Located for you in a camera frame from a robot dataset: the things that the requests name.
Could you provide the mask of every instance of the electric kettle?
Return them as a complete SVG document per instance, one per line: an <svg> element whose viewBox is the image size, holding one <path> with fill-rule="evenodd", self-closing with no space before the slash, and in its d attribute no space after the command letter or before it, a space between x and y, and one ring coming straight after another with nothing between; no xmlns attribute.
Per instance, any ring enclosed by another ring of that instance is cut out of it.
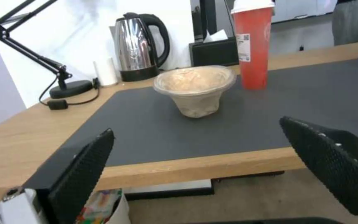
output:
<svg viewBox="0 0 358 224"><path fill-rule="evenodd" d="M164 40L164 51L159 57L149 26L157 26ZM152 14L129 12L117 19L114 43L121 77L125 82L157 76L158 67L166 61L170 50L168 31L164 23Z"/></svg>

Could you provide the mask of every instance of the gray pants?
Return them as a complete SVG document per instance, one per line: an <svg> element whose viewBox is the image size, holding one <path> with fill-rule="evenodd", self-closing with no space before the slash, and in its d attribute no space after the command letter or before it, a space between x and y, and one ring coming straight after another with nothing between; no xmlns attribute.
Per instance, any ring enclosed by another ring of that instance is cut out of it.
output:
<svg viewBox="0 0 358 224"><path fill-rule="evenodd" d="M358 0L335 7L332 32L335 45L358 42Z"/></svg>

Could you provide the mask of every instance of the tissue box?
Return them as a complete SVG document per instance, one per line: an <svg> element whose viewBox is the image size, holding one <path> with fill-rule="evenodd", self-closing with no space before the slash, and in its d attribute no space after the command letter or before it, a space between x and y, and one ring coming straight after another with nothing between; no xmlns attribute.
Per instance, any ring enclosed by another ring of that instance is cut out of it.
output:
<svg viewBox="0 0 358 224"><path fill-rule="evenodd" d="M209 43L189 44L192 67L204 65L238 65L236 38Z"/></svg>

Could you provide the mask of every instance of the white cup lid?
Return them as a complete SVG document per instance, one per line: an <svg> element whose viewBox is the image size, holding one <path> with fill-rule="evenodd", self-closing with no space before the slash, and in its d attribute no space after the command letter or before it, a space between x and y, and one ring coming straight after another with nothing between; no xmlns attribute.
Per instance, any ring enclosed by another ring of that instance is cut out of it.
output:
<svg viewBox="0 0 358 224"><path fill-rule="evenodd" d="M274 7L274 2L272 0L235 0L231 14L267 7Z"/></svg>

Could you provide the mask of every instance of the red cup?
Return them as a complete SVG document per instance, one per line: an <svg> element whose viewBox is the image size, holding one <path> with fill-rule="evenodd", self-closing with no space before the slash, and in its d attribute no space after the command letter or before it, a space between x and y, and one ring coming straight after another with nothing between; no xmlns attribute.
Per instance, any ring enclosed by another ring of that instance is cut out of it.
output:
<svg viewBox="0 0 358 224"><path fill-rule="evenodd" d="M264 89L267 84L272 7L237 12L233 16L242 85L246 89Z"/></svg>

